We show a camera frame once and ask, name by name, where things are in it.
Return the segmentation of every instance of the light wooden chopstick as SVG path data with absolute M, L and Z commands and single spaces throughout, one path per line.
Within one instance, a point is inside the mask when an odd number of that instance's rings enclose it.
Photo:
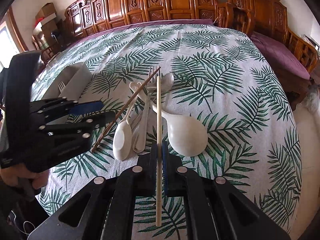
M 130 97 L 130 99 L 125 103 L 125 105 L 120 109 L 118 114 L 116 115 L 115 119 L 108 125 L 108 127 L 103 131 L 102 135 L 98 138 L 96 143 L 93 145 L 91 148 L 91 152 L 94 152 L 97 148 L 98 145 L 101 143 L 102 139 L 107 135 L 107 133 L 110 131 L 112 126 L 115 124 L 116 120 L 119 118 L 119 116 L 123 113 L 125 109 L 129 106 L 131 101 L 140 93 L 140 91 L 145 87 L 145 85 L 151 80 L 151 78 L 159 71 L 161 67 L 158 67 L 152 74 L 149 76 L 146 81 L 137 89 L 137 91 Z
M 157 177 L 156 177 L 156 227 L 161 226 L 162 213 L 162 123 L 161 123 L 161 82 L 157 78 Z

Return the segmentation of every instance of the wooden armchair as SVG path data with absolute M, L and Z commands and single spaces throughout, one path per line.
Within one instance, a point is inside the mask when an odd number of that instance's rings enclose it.
M 284 44 L 308 73 L 316 67 L 318 60 L 316 49 L 290 30 L 287 8 L 280 0 L 228 0 L 228 2 L 252 10 L 255 15 L 254 31 Z M 287 94 L 291 108 L 295 110 L 296 105 L 307 95 L 310 81 L 284 68 L 274 65 L 271 67 Z
M 219 27 L 241 31 L 250 38 L 255 26 L 254 13 L 232 3 L 218 4 Z

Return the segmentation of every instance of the white container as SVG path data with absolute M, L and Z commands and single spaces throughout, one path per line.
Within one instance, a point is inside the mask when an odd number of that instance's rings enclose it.
M 84 62 L 67 66 L 52 82 L 42 99 L 66 97 L 67 100 L 78 100 L 91 79 L 92 74 Z M 66 85 L 62 93 L 60 93 L 58 88 L 60 82 L 63 82 Z M 50 124 L 65 123 L 67 119 L 68 116 L 66 115 L 50 122 Z

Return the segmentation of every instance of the white plastic spoon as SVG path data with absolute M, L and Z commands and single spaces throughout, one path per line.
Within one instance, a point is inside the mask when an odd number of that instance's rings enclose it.
M 136 82 L 130 83 L 130 89 L 135 92 L 138 88 Z M 141 91 L 139 98 L 145 102 L 147 96 Z M 157 111 L 154 103 L 150 103 L 153 111 Z M 168 139 L 171 147 L 179 154 L 187 157 L 202 153 L 208 144 L 208 133 L 203 124 L 194 117 L 179 114 L 169 114 L 161 111 L 162 117 L 167 121 Z
M 134 104 L 137 101 L 137 96 L 132 100 L 130 105 L 128 106 L 127 113 L 125 114 L 124 118 L 119 122 L 115 136 L 113 137 L 113 144 L 112 144 L 112 151 L 114 157 L 118 161 L 125 160 L 131 149 L 131 142 L 132 142 L 132 130 L 129 124 L 129 115 L 134 107 Z

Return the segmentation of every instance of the purple cloth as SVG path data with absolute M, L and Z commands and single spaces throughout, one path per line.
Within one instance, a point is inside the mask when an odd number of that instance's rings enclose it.
M 271 67 L 280 67 L 303 79 L 310 79 L 308 71 L 284 44 L 257 32 L 252 34 L 251 40 Z
M 188 19 L 181 19 L 181 20 L 161 20 L 161 21 L 152 21 L 152 22 L 146 22 L 146 23 L 134 23 L 130 25 L 124 25 L 117 28 L 113 28 L 111 30 L 106 30 L 104 32 L 96 33 L 94 35 L 90 35 L 88 37 L 85 37 L 79 41 L 76 41 L 68 46 L 68 48 L 76 45 L 79 42 L 86 41 L 91 38 L 98 37 L 100 35 L 106 34 L 106 33 L 112 33 L 112 32 L 118 32 L 123 30 L 128 30 L 132 28 L 137 27 L 145 27 L 145 26 L 152 26 L 152 25 L 166 25 L 166 24 L 204 24 L 204 25 L 213 25 L 213 22 L 211 19 L 194 19 L 194 20 L 188 20 Z

